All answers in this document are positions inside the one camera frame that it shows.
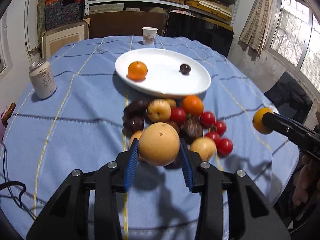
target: striped tablecloth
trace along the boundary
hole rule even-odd
[[[27,186],[22,198],[25,205],[39,214],[73,169],[95,171],[127,149],[128,138],[122,134],[123,109],[145,95],[117,76],[115,61],[121,54],[140,48],[173,50],[208,70],[212,83],[203,95],[205,109],[226,122],[225,136],[234,143],[228,158],[215,155],[210,163],[232,173],[245,170],[274,203],[297,164],[299,152],[286,137],[276,132],[261,135],[253,128],[251,120],[256,110],[271,103],[252,81],[224,56],[198,41],[157,36],[154,45],[145,46],[142,37],[117,36],[61,48],[49,60],[58,87],[55,94],[41,101],[30,84],[17,103],[4,143],[9,179]],[[18,195],[19,190],[13,188],[13,192]],[[93,199],[89,205],[90,237]],[[200,196],[188,191],[180,169],[139,163],[134,185],[125,199],[117,196],[120,224],[125,229],[128,226],[129,239],[194,239]],[[12,199],[0,200],[12,225],[26,237],[32,219]],[[224,210],[227,239],[227,205]]]

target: beverage can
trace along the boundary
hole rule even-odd
[[[50,63],[45,59],[37,60],[29,67],[29,77],[40,99],[48,98],[57,89]]]

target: metal screw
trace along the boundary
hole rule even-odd
[[[73,171],[71,172],[71,175],[74,176],[74,177],[77,177],[77,176],[79,176],[80,174],[81,174],[81,170],[73,170]]]
[[[118,164],[116,163],[116,162],[110,162],[110,163],[108,163],[108,167],[110,168],[110,169],[114,169],[114,168],[116,168],[118,166]]]
[[[207,168],[210,167],[210,163],[203,162],[203,163],[200,164],[200,166],[201,166],[202,168],[204,168],[204,169],[207,169]]]
[[[237,171],[237,175],[240,176],[240,177],[244,177],[246,175],[246,173],[243,170],[238,170]]]

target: human hand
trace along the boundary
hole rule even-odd
[[[301,202],[306,203],[308,201],[307,188],[315,180],[317,173],[320,172],[320,164],[311,160],[308,156],[302,157],[302,163],[305,166],[300,171],[292,197],[294,206],[299,206]],[[320,189],[320,180],[317,183],[317,189]]]

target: pink object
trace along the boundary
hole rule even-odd
[[[2,137],[4,136],[4,132],[5,132],[5,128],[2,124],[2,122],[0,121],[0,140],[2,140]]]

